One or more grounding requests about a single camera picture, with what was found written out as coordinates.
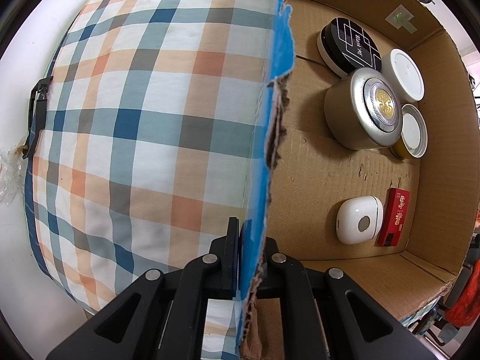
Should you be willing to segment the plaid tablecloth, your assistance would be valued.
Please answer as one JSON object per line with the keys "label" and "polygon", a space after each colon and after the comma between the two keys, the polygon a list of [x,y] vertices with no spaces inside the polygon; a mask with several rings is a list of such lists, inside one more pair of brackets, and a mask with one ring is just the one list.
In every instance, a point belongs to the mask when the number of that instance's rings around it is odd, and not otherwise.
{"label": "plaid tablecloth", "polygon": [[89,0],[48,69],[33,255],[88,315],[247,213],[278,0]]}

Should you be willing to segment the orange floral cloth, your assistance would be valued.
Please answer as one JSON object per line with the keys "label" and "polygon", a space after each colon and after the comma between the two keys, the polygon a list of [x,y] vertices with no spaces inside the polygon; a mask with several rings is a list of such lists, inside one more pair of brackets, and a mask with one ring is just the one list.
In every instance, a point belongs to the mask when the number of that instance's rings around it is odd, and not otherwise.
{"label": "orange floral cloth", "polygon": [[470,326],[479,316],[479,262],[455,305],[446,311],[446,320],[458,327]]}

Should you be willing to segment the silver round tin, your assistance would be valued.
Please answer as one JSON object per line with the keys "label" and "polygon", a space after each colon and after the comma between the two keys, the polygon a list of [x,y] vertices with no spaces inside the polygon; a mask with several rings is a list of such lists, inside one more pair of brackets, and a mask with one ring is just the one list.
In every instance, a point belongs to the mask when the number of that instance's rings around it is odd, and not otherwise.
{"label": "silver round tin", "polygon": [[400,139],[400,100],[378,71],[362,67],[325,93],[329,130],[350,150],[387,148]]}

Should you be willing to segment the white earbuds case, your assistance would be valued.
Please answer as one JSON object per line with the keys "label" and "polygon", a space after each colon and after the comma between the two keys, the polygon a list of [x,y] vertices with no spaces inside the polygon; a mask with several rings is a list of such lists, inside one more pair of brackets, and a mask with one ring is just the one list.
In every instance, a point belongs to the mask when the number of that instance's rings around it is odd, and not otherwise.
{"label": "white earbuds case", "polygon": [[353,197],[338,209],[337,238],[345,245],[374,239],[383,225],[383,204],[374,196]]}

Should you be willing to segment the crumpled clear plastic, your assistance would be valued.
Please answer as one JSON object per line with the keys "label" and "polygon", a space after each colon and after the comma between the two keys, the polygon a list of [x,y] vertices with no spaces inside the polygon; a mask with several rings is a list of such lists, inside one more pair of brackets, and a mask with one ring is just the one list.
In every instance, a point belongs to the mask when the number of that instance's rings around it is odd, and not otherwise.
{"label": "crumpled clear plastic", "polygon": [[22,145],[1,150],[0,202],[9,205],[23,189],[26,160]]}

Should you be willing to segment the cardboard box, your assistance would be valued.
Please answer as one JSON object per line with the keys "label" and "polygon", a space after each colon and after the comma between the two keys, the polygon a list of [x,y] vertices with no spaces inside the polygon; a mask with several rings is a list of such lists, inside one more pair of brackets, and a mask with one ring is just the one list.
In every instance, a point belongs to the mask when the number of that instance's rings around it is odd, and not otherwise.
{"label": "cardboard box", "polygon": [[[286,85],[286,136],[272,173],[267,236],[306,268],[341,269],[401,323],[450,289],[473,235],[479,126],[465,66],[448,33],[416,0],[287,1],[295,66]],[[364,26],[381,52],[400,47],[419,66],[426,85],[419,109],[429,138],[423,158],[349,150],[330,132],[324,100],[340,79],[315,50],[314,38],[335,16]],[[335,234],[341,204],[368,194],[385,202],[392,187],[411,193],[399,244],[342,244]],[[261,359],[255,354],[259,298],[251,303],[242,359]]]}

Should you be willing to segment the black round tin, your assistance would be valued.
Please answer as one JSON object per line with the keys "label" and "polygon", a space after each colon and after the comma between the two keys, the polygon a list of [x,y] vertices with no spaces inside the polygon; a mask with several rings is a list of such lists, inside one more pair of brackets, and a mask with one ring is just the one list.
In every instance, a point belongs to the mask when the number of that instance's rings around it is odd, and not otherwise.
{"label": "black round tin", "polygon": [[327,67],[339,77],[359,68],[382,70],[382,57],[374,40],[350,19],[334,18],[320,31],[316,44]]}

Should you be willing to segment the red rectangular lighter box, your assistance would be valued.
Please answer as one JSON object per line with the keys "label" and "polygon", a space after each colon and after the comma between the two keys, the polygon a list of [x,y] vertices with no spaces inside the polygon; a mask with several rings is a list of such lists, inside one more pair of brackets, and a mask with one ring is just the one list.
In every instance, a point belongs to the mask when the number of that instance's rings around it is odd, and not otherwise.
{"label": "red rectangular lighter box", "polygon": [[410,192],[405,189],[390,188],[377,244],[397,246],[408,213]]}

